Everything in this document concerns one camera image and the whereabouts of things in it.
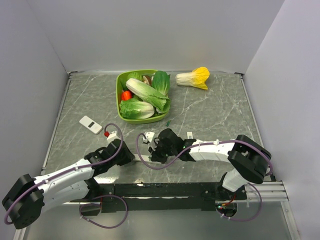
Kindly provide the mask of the slim white remote control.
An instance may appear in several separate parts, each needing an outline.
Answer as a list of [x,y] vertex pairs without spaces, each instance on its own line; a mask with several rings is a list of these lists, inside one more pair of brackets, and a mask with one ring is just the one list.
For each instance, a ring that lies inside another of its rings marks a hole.
[[151,161],[151,156],[150,155],[141,155],[141,156],[139,156],[138,154],[134,154],[134,159],[133,159],[133,161],[135,161],[135,162],[142,162],[142,159],[143,159],[143,161],[144,162],[146,162],[146,163],[152,163],[152,161]]

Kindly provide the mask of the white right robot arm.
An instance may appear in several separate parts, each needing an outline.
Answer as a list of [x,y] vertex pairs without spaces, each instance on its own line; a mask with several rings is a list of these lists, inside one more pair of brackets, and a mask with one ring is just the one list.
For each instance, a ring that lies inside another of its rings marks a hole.
[[184,162],[220,161],[227,162],[233,169],[223,175],[218,193],[230,199],[246,183],[262,184],[270,169],[272,155],[246,135],[236,139],[213,142],[194,138],[182,139],[170,128],[158,135],[146,132],[143,143],[148,145],[152,162],[165,164],[169,157]]

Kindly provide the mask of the white remote battery cover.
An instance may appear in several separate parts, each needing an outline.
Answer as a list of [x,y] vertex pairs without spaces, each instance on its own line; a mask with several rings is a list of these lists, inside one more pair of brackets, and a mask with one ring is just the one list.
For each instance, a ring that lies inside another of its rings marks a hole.
[[188,139],[193,139],[193,138],[194,138],[192,131],[188,131],[188,132],[187,132],[187,138],[188,138]]

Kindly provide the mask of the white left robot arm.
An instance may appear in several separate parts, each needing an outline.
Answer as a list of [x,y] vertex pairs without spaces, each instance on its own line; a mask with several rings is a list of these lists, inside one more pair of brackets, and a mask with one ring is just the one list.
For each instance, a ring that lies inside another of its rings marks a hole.
[[31,225],[42,213],[66,202],[96,201],[102,196],[102,188],[95,177],[134,158],[127,145],[115,139],[56,172],[37,177],[25,174],[2,200],[6,210],[4,222],[19,230]]

